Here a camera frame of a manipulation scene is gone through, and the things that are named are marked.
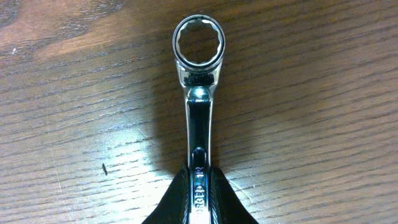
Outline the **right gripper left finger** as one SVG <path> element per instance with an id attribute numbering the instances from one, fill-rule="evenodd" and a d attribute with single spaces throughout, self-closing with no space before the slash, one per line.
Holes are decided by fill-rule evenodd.
<path id="1" fill-rule="evenodd" d="M 154 211 L 142 224 L 186 224 L 188 222 L 189 173 L 183 165 Z"/>

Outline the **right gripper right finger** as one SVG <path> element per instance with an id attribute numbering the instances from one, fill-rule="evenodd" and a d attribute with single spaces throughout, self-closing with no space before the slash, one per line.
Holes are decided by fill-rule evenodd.
<path id="1" fill-rule="evenodd" d="M 210 174 L 210 212 L 212 224 L 258 224 L 245 209 L 219 167 Z"/>

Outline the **silver combination wrench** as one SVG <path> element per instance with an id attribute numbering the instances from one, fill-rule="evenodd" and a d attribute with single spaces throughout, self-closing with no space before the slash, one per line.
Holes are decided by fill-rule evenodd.
<path id="1" fill-rule="evenodd" d="M 177 26 L 172 47 L 187 120 L 189 191 L 185 223 L 212 223 L 211 120 L 224 57 L 225 35 L 212 17 L 195 14 Z"/>

